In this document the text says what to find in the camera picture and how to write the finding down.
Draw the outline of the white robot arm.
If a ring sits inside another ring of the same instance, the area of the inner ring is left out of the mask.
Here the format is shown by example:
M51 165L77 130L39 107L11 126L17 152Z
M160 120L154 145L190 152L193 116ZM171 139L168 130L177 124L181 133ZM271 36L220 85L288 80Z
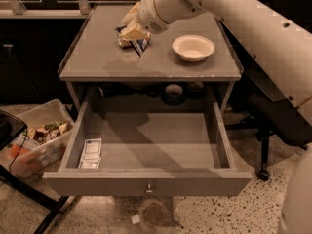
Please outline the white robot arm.
M311 33L258 0L140 0L122 19L129 40L161 33L184 19L210 12L222 21L250 58L284 96L274 102L250 78L232 100L270 124L277 135L306 152L292 173L277 234L312 234Z

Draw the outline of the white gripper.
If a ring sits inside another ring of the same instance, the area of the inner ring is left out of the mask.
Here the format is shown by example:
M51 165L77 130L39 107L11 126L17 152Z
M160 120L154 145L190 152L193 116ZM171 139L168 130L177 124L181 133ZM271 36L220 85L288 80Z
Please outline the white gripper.
M145 39L148 36L147 31L159 34L169 29L157 13L155 0L140 0L135 3L123 17L122 24L126 27L121 30L120 35L128 41Z

